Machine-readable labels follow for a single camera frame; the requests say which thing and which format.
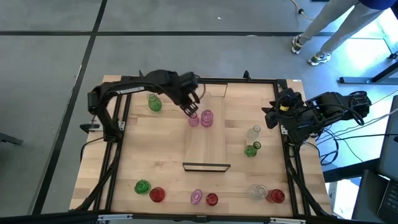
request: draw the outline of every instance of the glass object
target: glass object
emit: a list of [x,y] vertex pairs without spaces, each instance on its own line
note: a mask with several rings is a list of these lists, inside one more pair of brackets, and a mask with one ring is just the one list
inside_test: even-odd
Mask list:
[[149,109],[155,112],[158,112],[160,109],[162,109],[162,102],[154,93],[149,93],[147,95],[147,99]]
[[279,189],[269,190],[266,199],[269,203],[282,203],[285,201],[285,193]]
[[154,202],[161,202],[163,201],[166,193],[162,187],[155,187],[154,189],[149,192],[149,197]]
[[259,125],[254,125],[253,128],[249,129],[246,133],[246,145],[252,146],[255,141],[259,138],[259,133],[261,127]]
[[208,205],[215,206],[218,203],[217,194],[210,193],[206,197],[206,202]]
[[201,113],[201,118],[200,118],[200,122],[201,125],[203,125],[203,127],[210,127],[213,124],[213,112],[211,112],[211,110],[204,110]]
[[249,188],[249,195],[253,199],[256,200],[264,199],[267,196],[267,194],[268,190],[264,185],[253,184]]
[[193,205],[196,205],[200,202],[201,200],[201,190],[200,189],[196,189],[192,192],[191,194],[191,203]]
[[254,157],[257,155],[257,150],[259,150],[260,148],[261,148],[261,143],[254,142],[252,146],[246,146],[246,150],[244,151],[244,153],[248,157]]
[[188,118],[188,124],[192,127],[198,126],[200,123],[200,119],[196,113],[191,115],[191,117]]
[[146,180],[139,180],[134,188],[137,194],[148,194],[150,183]]

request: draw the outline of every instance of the wooden table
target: wooden table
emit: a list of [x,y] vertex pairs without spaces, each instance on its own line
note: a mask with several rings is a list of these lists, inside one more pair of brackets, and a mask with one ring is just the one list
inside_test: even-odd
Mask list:
[[[107,75],[103,81],[112,82],[120,78]],[[300,80],[287,80],[287,83],[288,87],[303,94]],[[269,102],[275,100],[273,86],[257,83],[214,84],[206,85],[206,91],[212,96],[224,97],[226,161],[231,164],[231,168],[225,173],[185,172],[182,162],[185,159],[188,122],[186,115],[165,95],[159,96],[163,102],[162,111],[155,113],[147,106],[147,92],[133,94],[112,201],[113,212],[292,216],[280,129],[267,129],[265,114],[261,111],[262,106],[270,106]],[[122,99],[120,118],[125,97]],[[108,105],[110,114],[113,112],[114,103],[115,99]],[[245,135],[255,124],[261,126],[262,147],[256,157],[248,158],[243,152]],[[90,133],[87,141],[101,136],[102,132]],[[79,206],[97,184],[105,145],[105,142],[97,141],[86,146],[70,208]],[[317,150],[304,145],[300,155],[306,186],[323,209],[331,213]],[[154,203],[149,195],[136,194],[134,186],[140,179],[148,180],[152,187],[164,188],[164,201]],[[248,188],[252,184],[263,184],[268,189],[283,190],[286,195],[285,202],[271,204],[266,200],[251,200]],[[104,188],[100,208],[104,208],[107,188]],[[190,202],[191,193],[195,189],[203,191],[203,198],[198,205],[192,205]],[[216,193],[219,198],[214,207],[205,202],[205,197],[210,192]],[[297,186],[295,192],[299,212],[303,213],[302,199]]]

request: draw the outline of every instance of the gray floor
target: gray floor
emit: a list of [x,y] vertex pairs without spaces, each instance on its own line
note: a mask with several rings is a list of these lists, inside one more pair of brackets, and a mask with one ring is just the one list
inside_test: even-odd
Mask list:
[[[297,2],[311,17],[324,5],[308,0]],[[91,30],[100,3],[0,0],[0,30]],[[335,31],[344,16],[325,31]],[[300,32],[309,23],[296,15],[288,0],[109,0],[100,30]],[[397,86],[339,85],[337,79],[372,76],[393,63],[386,60],[390,52],[380,37],[382,31],[373,22],[336,50],[331,62],[319,67],[311,67],[306,61],[318,51],[325,37],[314,38],[300,55],[290,53],[290,37],[97,37],[44,212],[68,210],[80,148],[86,140],[78,126],[91,118],[86,93],[101,83],[103,75],[137,75],[139,69],[147,73],[161,68],[180,73],[194,71],[203,77],[241,77],[249,70],[253,78],[301,79],[307,98],[325,91],[348,94],[366,90],[376,101]],[[0,216],[29,211],[87,41],[88,37],[0,37],[0,131],[24,140],[19,147],[0,144]],[[390,105],[391,98],[380,102],[377,108],[371,108],[369,117],[387,113]],[[332,130],[353,124],[339,123]],[[383,121],[363,132],[383,133],[385,126]],[[349,143],[360,158],[368,160],[378,156],[382,139]],[[320,145],[322,152],[333,147],[333,142]],[[357,162],[342,144],[333,165]]]

